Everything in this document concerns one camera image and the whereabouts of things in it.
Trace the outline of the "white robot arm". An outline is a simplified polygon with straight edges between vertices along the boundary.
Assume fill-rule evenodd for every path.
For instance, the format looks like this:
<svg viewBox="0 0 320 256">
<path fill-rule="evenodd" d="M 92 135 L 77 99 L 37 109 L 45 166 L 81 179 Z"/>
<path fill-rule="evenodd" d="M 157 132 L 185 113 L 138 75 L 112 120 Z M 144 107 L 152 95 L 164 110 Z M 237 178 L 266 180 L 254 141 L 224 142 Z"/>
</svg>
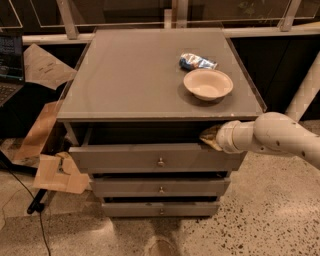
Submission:
<svg viewBox="0 0 320 256">
<path fill-rule="evenodd" d="M 309 68 L 284 114 L 268 112 L 255 121 L 230 121 L 200 134 L 200 139 L 217 151 L 239 154 L 251 151 L 267 155 L 293 155 L 320 168 L 320 136 L 298 121 L 320 90 L 320 53 Z"/>
</svg>

